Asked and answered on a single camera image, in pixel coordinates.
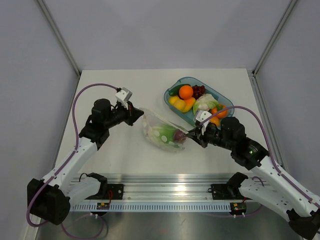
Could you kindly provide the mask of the clear dotted zip bag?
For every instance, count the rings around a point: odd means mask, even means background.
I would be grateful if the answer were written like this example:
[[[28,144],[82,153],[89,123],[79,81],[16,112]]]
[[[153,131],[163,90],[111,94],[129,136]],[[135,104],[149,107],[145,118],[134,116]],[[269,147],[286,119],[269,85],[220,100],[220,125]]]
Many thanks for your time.
[[[185,146],[188,131],[157,113],[140,108],[144,112],[142,116],[143,134],[156,147],[167,152],[180,152]]]

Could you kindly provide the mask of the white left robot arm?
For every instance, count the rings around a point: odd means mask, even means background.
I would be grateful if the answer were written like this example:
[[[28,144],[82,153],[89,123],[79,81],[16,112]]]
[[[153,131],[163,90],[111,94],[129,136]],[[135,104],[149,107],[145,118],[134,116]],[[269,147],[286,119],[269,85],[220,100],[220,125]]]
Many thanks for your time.
[[[110,129],[126,123],[132,126],[144,112],[128,101],[111,106],[108,99],[94,102],[91,114],[83,129],[76,133],[74,150],[58,166],[42,179],[33,178],[27,185],[26,220],[32,227],[30,215],[37,216],[54,225],[61,224],[70,209],[87,198],[103,199],[112,194],[108,179],[98,173],[89,173],[74,186],[69,184],[83,165],[102,147],[110,136]]]

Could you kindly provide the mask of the teal plastic basket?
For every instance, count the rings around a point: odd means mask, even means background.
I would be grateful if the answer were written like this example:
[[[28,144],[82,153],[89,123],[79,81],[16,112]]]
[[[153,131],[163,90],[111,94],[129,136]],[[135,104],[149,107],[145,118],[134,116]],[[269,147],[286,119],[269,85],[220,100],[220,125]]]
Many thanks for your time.
[[[175,87],[177,85],[189,85],[191,87],[194,86],[194,85],[204,86],[205,87],[205,93],[204,94],[211,94],[218,101],[218,104],[225,105],[226,107],[233,106],[233,103],[227,97],[225,97],[221,93],[217,92],[213,88],[209,87],[207,84],[201,82],[200,80],[198,80],[198,79],[196,79],[194,77],[190,77],[190,76],[183,77],[183,78],[179,79],[176,83],[174,83],[170,88]],[[183,111],[179,111],[173,105],[169,104],[168,100],[171,97],[169,95],[169,89],[170,88],[168,88],[164,93],[164,101],[165,101],[165,103],[169,106],[169,108],[175,114],[177,114],[180,118],[182,118],[188,124],[193,126],[195,124],[195,121],[194,121],[195,115],[193,114],[193,108],[191,110],[189,110],[188,112],[183,112]]]

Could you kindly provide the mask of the dark red plum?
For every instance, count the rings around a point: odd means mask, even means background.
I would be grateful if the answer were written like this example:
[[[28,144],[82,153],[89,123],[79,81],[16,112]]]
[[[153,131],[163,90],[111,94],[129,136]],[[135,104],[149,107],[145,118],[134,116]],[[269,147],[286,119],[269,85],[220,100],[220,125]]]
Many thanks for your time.
[[[186,140],[186,134],[179,129],[176,129],[173,134],[173,141],[177,144],[183,144]]]

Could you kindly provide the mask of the green white lettuce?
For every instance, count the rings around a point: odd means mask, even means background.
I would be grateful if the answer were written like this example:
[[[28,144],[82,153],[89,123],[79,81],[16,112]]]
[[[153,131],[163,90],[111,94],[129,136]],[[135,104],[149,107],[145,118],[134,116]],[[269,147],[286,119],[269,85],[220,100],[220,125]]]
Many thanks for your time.
[[[169,144],[174,143],[173,135],[177,128],[168,124],[154,125],[148,128],[147,136],[155,143]]]

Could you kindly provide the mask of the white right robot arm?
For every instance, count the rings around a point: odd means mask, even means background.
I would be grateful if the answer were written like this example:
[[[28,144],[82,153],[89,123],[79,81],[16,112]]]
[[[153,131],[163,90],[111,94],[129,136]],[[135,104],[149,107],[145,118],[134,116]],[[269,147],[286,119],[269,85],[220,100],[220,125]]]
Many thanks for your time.
[[[229,150],[237,164],[271,185],[271,188],[258,185],[237,172],[226,183],[228,195],[232,198],[242,195],[259,202],[284,218],[299,236],[312,240],[320,230],[320,197],[273,163],[268,150],[247,137],[237,118],[224,118],[220,128],[205,119],[205,116],[196,117],[195,128],[187,136],[203,148],[211,144]]]

